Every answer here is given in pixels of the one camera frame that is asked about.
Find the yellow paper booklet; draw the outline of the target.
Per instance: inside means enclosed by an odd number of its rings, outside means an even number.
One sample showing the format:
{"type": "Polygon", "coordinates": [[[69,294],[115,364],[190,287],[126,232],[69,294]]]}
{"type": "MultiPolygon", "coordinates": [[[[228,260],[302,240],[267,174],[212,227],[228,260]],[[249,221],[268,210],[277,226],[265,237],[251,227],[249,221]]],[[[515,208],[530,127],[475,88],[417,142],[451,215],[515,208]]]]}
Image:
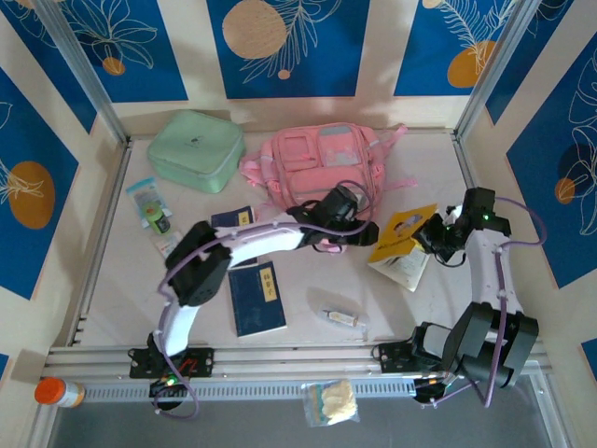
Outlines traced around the yellow paper booklet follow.
{"type": "Polygon", "coordinates": [[[393,214],[368,258],[368,266],[414,292],[430,258],[414,235],[436,211],[437,204],[433,203],[393,214]]]}

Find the pink student backpack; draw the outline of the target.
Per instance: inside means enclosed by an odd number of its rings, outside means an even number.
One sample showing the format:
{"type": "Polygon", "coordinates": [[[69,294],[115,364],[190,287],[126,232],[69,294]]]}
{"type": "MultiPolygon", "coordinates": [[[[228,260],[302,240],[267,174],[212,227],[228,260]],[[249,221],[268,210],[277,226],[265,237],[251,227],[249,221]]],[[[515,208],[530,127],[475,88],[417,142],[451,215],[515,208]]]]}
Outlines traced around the pink student backpack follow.
{"type": "Polygon", "coordinates": [[[378,136],[353,123],[287,128],[244,156],[239,171],[251,185],[265,188],[281,210],[320,201],[342,180],[354,181],[358,185],[349,189],[360,200],[359,215],[367,216],[385,191],[416,184],[413,179],[386,181],[386,159],[407,131],[400,125],[378,136]]]}

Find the small clear tube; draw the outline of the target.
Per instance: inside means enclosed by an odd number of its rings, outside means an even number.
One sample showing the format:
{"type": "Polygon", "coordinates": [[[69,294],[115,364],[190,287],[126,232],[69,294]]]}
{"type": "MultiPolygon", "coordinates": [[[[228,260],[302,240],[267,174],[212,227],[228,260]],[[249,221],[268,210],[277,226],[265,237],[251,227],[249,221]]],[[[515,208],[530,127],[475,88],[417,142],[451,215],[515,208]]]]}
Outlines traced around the small clear tube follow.
{"type": "Polygon", "coordinates": [[[346,328],[364,330],[368,326],[368,322],[363,316],[347,313],[339,309],[326,307],[320,314],[327,321],[346,328]]]}

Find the blue book three-character yellow label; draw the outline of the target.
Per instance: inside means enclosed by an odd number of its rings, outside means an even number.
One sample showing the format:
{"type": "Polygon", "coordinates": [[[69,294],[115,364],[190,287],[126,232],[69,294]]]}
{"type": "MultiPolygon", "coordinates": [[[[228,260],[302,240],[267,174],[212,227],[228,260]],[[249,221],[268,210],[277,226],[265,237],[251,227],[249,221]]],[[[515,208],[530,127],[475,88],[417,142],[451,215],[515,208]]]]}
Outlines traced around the blue book three-character yellow label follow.
{"type": "MultiPolygon", "coordinates": [[[[244,206],[236,210],[214,214],[211,216],[210,220],[211,226],[213,228],[239,227],[248,224],[253,224],[254,222],[254,211],[250,205],[244,206]]],[[[257,266],[257,258],[245,260],[242,263],[238,263],[232,266],[231,269],[239,270],[253,266],[257,266]]]]}

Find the blue book white title label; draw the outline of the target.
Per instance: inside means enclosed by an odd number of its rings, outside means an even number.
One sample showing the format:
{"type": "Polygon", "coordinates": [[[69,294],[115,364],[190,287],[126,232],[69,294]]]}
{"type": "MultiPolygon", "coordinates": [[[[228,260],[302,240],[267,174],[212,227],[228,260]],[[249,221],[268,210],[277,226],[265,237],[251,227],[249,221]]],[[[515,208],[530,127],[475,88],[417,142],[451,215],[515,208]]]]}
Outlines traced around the blue book white title label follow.
{"type": "Polygon", "coordinates": [[[229,288],[239,338],[287,326],[272,261],[230,271],[229,288]]]}

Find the clear ruler set pouch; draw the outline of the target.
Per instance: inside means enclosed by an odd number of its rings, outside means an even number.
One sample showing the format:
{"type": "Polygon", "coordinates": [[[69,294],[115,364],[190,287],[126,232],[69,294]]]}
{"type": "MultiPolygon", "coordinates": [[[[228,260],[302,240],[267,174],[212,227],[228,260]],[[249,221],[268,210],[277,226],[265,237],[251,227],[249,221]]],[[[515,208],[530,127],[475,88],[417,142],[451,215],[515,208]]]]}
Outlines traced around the clear ruler set pouch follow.
{"type": "Polygon", "coordinates": [[[167,259],[182,239],[179,231],[152,237],[152,243],[164,259],[167,259]]]}

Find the clear bag of white pieces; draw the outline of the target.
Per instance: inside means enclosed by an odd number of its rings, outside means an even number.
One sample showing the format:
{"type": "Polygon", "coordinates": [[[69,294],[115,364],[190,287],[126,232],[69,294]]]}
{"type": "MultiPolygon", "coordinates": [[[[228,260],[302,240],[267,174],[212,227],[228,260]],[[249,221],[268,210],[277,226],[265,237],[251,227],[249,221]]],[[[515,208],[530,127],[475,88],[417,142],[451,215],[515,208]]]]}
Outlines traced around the clear bag of white pieces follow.
{"type": "Polygon", "coordinates": [[[310,427],[331,427],[360,421],[354,387],[349,380],[307,383],[300,390],[310,427]]]}

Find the green toy blister pack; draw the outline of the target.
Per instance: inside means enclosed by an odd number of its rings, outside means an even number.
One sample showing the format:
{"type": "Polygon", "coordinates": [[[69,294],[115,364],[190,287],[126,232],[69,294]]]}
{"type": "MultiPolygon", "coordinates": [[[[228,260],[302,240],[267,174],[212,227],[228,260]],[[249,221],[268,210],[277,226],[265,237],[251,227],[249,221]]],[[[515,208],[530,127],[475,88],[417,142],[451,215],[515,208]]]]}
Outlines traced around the green toy blister pack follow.
{"type": "Polygon", "coordinates": [[[172,211],[163,200],[155,177],[148,177],[126,188],[126,193],[134,204],[143,229],[150,228],[144,219],[143,207],[147,203],[158,203],[169,219],[172,211]]]}

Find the black controller board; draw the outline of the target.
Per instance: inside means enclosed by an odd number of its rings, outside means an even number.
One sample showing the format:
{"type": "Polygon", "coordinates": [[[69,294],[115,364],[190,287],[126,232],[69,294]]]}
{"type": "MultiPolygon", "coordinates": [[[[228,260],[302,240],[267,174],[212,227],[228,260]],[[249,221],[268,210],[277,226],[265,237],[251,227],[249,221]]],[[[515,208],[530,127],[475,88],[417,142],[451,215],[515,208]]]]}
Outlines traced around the black controller board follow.
{"type": "Polygon", "coordinates": [[[414,399],[422,408],[436,408],[439,404],[456,394],[456,390],[452,386],[459,379],[458,375],[450,374],[445,377],[415,380],[414,399]]]}
{"type": "Polygon", "coordinates": [[[173,374],[166,375],[149,387],[149,397],[157,411],[168,412],[180,406],[187,398],[187,388],[173,374]]]}

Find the mint green zip pouch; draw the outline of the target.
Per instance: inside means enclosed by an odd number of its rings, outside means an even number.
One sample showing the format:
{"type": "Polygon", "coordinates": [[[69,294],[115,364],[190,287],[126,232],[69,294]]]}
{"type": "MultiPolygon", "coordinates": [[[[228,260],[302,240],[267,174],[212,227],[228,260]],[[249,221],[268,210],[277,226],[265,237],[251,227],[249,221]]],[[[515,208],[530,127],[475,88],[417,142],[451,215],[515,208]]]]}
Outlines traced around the mint green zip pouch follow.
{"type": "Polygon", "coordinates": [[[242,128],[193,110],[176,112],[147,148],[163,179],[204,193],[220,192],[245,152],[242,128]]]}

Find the small green stationery item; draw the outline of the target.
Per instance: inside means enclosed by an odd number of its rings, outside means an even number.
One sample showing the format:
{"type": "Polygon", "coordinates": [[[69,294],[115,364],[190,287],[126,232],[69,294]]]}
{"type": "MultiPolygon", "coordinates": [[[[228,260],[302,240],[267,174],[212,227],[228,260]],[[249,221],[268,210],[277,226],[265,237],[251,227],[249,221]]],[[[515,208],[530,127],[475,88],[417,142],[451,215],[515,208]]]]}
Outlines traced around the small green stationery item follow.
{"type": "Polygon", "coordinates": [[[158,203],[145,204],[143,215],[148,226],[156,234],[166,234],[170,231],[171,223],[158,203]]]}

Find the orange-lid bottle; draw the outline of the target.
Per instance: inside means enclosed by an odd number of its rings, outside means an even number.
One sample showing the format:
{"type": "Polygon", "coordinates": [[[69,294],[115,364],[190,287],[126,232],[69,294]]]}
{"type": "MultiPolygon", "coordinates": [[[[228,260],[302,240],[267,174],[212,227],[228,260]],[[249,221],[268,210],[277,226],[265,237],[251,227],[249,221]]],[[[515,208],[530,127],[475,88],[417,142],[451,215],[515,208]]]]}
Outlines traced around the orange-lid bottle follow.
{"type": "Polygon", "coordinates": [[[38,383],[34,396],[35,400],[42,405],[74,408],[85,398],[85,388],[76,382],[47,377],[38,383]]]}

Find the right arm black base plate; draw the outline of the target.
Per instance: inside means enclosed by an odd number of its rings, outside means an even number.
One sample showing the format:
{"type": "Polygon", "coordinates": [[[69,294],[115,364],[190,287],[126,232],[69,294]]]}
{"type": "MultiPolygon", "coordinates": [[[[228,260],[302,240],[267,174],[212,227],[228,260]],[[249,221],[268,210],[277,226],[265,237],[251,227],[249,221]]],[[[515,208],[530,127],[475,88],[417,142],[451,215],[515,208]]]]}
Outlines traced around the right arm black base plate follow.
{"type": "Polygon", "coordinates": [[[410,373],[441,371],[441,359],[417,351],[408,341],[379,343],[371,352],[380,363],[382,373],[410,373]]]}

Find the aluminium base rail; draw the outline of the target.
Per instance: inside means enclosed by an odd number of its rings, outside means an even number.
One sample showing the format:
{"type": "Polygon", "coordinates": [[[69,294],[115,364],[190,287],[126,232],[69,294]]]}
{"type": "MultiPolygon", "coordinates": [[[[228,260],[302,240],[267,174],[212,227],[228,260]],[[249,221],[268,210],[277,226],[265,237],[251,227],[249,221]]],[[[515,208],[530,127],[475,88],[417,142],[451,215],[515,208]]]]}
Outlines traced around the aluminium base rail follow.
{"type": "MultiPolygon", "coordinates": [[[[299,379],[379,376],[370,344],[266,345],[216,348],[214,378],[299,379]]],[[[129,376],[132,360],[121,346],[53,347],[42,374],[73,380],[107,381],[129,376]]]]}

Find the aluminium frame post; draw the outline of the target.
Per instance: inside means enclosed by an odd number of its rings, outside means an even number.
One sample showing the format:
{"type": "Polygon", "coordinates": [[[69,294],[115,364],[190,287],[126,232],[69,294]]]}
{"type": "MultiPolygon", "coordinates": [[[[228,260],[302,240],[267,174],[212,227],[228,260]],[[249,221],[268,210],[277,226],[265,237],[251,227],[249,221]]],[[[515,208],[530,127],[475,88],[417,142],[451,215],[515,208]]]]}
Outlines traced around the aluminium frame post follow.
{"type": "Polygon", "coordinates": [[[469,96],[463,114],[453,128],[455,142],[462,144],[470,133],[540,3],[541,0],[517,0],[512,15],[505,24],[503,33],[498,38],[489,61],[469,96]]]}
{"type": "Polygon", "coordinates": [[[112,102],[81,47],[60,6],[53,0],[31,0],[38,18],[43,23],[56,48],[85,92],[97,114],[115,139],[127,146],[130,137],[119,120],[112,102]]]}

